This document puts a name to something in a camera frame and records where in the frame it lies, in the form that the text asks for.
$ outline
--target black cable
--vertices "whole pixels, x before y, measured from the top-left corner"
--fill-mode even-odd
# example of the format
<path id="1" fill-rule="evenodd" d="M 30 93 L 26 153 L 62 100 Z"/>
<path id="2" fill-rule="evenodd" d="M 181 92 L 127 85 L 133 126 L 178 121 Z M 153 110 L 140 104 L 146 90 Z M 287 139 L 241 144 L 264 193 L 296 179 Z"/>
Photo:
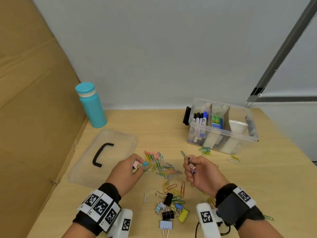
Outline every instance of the black cable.
<path id="1" fill-rule="evenodd" d="M 198 226 L 199 226 L 199 222 L 198 222 L 197 225 L 196 225 L 195 238 L 197 238 L 197 229 L 198 229 Z"/>
<path id="2" fill-rule="evenodd" d="M 230 233 L 231 231 L 231 226 L 229 226 L 229 230 L 226 233 L 220 233 L 221 236 L 226 236 Z"/>

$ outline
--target person's right arm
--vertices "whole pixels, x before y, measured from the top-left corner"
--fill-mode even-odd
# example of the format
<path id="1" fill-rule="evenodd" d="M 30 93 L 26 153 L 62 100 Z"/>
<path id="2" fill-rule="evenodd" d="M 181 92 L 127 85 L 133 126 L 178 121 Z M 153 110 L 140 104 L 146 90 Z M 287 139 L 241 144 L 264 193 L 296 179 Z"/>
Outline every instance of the person's right arm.
<path id="1" fill-rule="evenodd" d="M 192 174 L 189 159 L 196 166 L 196 173 Z M 209 196 L 215 198 L 220 188 L 229 184 L 226 177 L 214 163 L 203 156 L 187 156 L 184 158 L 186 180 L 200 188 Z M 283 236 L 266 220 L 246 219 L 238 229 L 240 238 L 283 238 Z"/>

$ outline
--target turquoise water bottle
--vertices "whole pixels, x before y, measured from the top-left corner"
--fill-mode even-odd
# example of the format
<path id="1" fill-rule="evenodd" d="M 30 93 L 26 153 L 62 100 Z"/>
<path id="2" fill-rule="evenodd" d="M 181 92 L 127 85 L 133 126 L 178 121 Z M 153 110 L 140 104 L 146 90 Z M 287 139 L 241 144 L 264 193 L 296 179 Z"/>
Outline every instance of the turquoise water bottle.
<path id="1" fill-rule="evenodd" d="M 91 126 L 94 128 L 105 126 L 107 119 L 94 84 L 91 82 L 83 82 L 78 84 L 75 89 L 79 95 L 79 100 L 84 106 L 87 117 L 91 122 Z"/>

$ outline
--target orange paper clip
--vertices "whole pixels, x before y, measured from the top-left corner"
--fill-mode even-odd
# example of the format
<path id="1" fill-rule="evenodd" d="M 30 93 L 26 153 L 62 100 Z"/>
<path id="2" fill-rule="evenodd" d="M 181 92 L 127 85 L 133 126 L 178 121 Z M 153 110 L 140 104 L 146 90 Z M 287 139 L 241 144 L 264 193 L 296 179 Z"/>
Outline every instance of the orange paper clip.
<path id="1" fill-rule="evenodd" d="M 177 186 L 177 184 L 172 184 L 172 185 L 166 187 L 166 188 L 163 190 L 163 192 L 164 192 L 164 193 L 167 193 L 169 190 L 175 188 L 176 186 Z"/>
<path id="2" fill-rule="evenodd" d="M 185 182 L 182 182 L 182 187 L 180 188 L 180 196 L 182 198 L 184 198 L 184 194 L 185 194 Z"/>

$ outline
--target cardboard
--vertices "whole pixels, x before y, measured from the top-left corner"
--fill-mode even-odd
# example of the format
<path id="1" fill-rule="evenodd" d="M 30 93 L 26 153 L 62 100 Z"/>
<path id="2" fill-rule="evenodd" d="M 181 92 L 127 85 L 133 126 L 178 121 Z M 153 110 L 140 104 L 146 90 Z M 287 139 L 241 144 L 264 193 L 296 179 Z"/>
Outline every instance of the cardboard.
<path id="1" fill-rule="evenodd" d="M 65 172 L 86 115 L 76 74 L 31 0 L 0 0 L 0 26 L 0 231 L 20 238 Z"/>

